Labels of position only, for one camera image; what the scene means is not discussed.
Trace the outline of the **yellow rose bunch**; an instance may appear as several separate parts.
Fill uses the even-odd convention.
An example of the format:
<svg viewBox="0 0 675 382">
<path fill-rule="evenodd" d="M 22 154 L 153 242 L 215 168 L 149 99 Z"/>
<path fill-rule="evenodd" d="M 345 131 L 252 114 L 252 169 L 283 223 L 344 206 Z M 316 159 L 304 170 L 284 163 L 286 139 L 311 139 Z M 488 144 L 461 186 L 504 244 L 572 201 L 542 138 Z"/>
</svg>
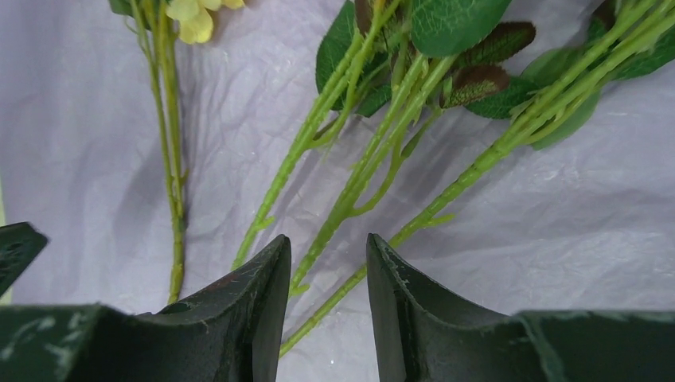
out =
<svg viewBox="0 0 675 382">
<path fill-rule="evenodd" d="M 185 277 L 185 185 L 189 170 L 183 164 L 181 96 L 176 44 L 209 42 L 216 29 L 214 16 L 222 9 L 239 10 L 245 1 L 109 0 L 111 12 L 133 22 L 129 30 L 148 63 L 150 89 L 158 117 L 165 189 L 170 207 L 173 260 L 167 303 L 178 301 Z"/>
</svg>

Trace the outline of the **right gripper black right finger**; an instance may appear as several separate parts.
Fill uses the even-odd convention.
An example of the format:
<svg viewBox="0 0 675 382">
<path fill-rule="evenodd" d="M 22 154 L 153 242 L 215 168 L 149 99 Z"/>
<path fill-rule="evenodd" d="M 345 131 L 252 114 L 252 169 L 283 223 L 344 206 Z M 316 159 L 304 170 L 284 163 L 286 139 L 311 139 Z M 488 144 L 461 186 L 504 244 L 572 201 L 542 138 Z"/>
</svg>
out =
<svg viewBox="0 0 675 382">
<path fill-rule="evenodd" d="M 448 290 L 380 236 L 366 241 L 382 381 L 671 381 L 671 311 L 499 314 Z"/>
</svg>

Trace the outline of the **pink flower stem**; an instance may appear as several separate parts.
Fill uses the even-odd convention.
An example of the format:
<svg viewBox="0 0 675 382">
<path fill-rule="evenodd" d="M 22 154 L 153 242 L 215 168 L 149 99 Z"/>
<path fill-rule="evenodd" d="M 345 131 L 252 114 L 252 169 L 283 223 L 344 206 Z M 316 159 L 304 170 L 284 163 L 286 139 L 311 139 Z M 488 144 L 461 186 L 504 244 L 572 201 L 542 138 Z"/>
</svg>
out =
<svg viewBox="0 0 675 382">
<path fill-rule="evenodd" d="M 512 80 L 503 63 L 530 45 L 536 27 L 530 21 L 506 21 L 506 1 L 402 1 L 393 20 L 375 40 L 363 75 L 368 87 L 343 116 L 337 105 L 319 127 L 318 144 L 330 149 L 353 116 L 384 117 L 351 169 L 329 215 L 290 281 L 290 293 L 305 292 L 305 279 L 338 228 L 380 202 L 425 126 L 422 114 L 437 119 L 503 92 Z"/>
<path fill-rule="evenodd" d="M 341 114 L 347 116 L 355 106 L 358 91 L 368 87 L 370 78 L 363 75 L 363 67 L 373 54 L 376 38 L 391 23 L 401 4 L 402 1 L 343 2 L 318 45 L 314 74 L 318 95 L 244 234 L 232 262 L 233 271 L 244 265 L 258 233 L 274 220 L 271 208 L 301 157 L 318 144 L 316 134 L 329 112 L 338 105 Z"/>
</svg>

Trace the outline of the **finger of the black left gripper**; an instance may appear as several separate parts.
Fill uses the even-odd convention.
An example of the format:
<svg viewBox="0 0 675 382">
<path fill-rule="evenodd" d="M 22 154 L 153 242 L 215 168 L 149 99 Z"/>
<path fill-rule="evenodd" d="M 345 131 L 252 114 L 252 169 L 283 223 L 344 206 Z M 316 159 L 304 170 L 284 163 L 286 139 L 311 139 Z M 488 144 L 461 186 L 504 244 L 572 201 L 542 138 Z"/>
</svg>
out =
<svg viewBox="0 0 675 382">
<path fill-rule="evenodd" d="M 1 227 L 1 296 L 3 296 L 49 243 L 30 222 Z"/>
</svg>

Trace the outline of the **pink and white flower bunch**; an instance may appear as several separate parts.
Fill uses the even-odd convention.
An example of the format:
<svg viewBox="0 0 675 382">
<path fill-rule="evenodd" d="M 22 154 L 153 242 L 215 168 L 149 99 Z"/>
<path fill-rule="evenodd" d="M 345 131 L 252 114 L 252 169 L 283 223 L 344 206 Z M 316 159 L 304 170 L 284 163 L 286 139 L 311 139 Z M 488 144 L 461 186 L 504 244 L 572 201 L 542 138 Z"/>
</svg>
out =
<svg viewBox="0 0 675 382">
<path fill-rule="evenodd" d="M 646 76 L 673 59 L 673 2 L 599 2 L 589 14 L 580 43 L 545 51 L 522 72 L 506 71 L 512 84 L 503 92 L 455 107 L 486 119 L 504 119 L 508 126 L 393 236 L 393 243 L 401 244 L 420 230 L 451 220 L 446 207 L 515 149 L 540 150 L 573 134 L 594 112 L 609 83 Z M 413 153 L 437 119 L 428 114 L 419 117 L 425 131 Z"/>
</svg>

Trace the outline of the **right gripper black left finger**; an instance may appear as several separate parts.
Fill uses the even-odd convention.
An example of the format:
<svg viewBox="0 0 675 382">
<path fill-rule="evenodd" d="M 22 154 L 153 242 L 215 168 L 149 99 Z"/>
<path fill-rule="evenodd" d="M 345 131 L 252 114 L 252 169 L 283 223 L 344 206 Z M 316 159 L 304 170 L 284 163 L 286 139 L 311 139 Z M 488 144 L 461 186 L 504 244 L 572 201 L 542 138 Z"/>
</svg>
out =
<svg viewBox="0 0 675 382">
<path fill-rule="evenodd" d="M 6 306 L 4 381 L 273 381 L 289 291 L 291 242 L 157 313 L 110 306 Z"/>
</svg>

